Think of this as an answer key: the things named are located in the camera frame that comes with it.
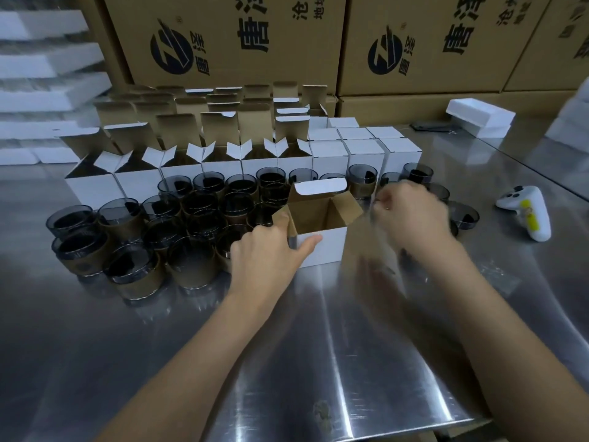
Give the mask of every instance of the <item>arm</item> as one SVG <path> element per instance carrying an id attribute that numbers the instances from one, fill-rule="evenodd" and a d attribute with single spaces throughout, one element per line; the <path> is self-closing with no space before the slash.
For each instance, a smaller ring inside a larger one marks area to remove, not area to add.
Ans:
<path id="1" fill-rule="evenodd" d="M 488 284 L 448 228 L 446 206 L 409 182 L 383 189 L 378 223 L 432 276 L 497 423 L 511 442 L 586 441 L 589 396 Z"/>
<path id="2" fill-rule="evenodd" d="M 95 442 L 193 441 L 202 435 L 213 403 L 237 357 L 320 236 L 291 250 L 288 216 L 257 226 L 231 247 L 227 297 L 201 330 L 107 424 Z"/>

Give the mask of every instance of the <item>hand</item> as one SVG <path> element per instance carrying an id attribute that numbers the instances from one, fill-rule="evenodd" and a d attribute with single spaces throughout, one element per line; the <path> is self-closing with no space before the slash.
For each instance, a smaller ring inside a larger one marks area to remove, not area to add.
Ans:
<path id="1" fill-rule="evenodd" d="M 291 283 L 298 267 L 310 255 L 322 237 L 308 237 L 298 250 L 289 248 L 286 230 L 289 216 L 276 218 L 271 227 L 256 226 L 231 245 L 230 293 L 243 297 L 266 320 L 278 298 Z"/>
<path id="2" fill-rule="evenodd" d="M 402 181 L 385 186 L 373 210 L 394 245 L 421 263 L 456 242 L 450 233 L 448 208 L 420 184 Z"/>

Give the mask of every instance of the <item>stainless steel table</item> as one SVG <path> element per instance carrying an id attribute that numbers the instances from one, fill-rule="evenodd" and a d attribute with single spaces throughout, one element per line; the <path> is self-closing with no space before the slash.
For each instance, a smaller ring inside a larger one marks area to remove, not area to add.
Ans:
<path id="1" fill-rule="evenodd" d="M 481 213 L 459 235 L 476 264 L 589 390 L 589 203 L 467 134 L 405 132 L 452 198 Z M 132 307 L 102 282 L 78 282 L 44 228 L 76 202 L 69 168 L 0 168 L 3 442 L 91 439 L 227 288 L 227 276 L 197 297 L 169 285 Z M 517 184 L 544 192 L 550 241 L 493 208 Z M 341 263 L 299 270 L 230 374 L 207 441 L 331 442 L 488 415 L 439 292 L 410 259 L 400 278 L 374 262 L 368 223 L 350 226 Z"/>
<path id="2" fill-rule="evenodd" d="M 553 118 L 516 118 L 505 138 L 482 138 L 522 164 L 589 200 L 589 154 L 544 137 Z"/>

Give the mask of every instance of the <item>white game controller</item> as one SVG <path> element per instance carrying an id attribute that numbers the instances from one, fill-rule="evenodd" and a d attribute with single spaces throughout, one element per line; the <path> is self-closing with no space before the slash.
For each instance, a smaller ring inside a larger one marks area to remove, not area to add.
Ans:
<path id="1" fill-rule="evenodd" d="M 551 236 L 549 212 L 544 196 L 537 186 L 515 186 L 502 196 L 495 205 L 517 213 L 519 223 L 537 242 L 546 242 Z"/>

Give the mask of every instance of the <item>black circular logo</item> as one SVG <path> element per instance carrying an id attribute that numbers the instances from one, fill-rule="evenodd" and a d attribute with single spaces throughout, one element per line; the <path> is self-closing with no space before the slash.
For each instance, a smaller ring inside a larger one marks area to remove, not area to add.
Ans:
<path id="1" fill-rule="evenodd" d="M 387 33 L 383 34 L 380 40 L 375 40 L 370 51 L 368 51 L 368 68 L 374 74 L 388 74 L 399 64 L 402 55 L 403 44 L 401 39 L 393 35 L 391 29 L 387 26 Z"/>
<path id="2" fill-rule="evenodd" d="M 151 56 L 161 69 L 171 74 L 187 73 L 194 61 L 190 42 L 180 32 L 158 19 L 161 28 L 151 36 Z"/>

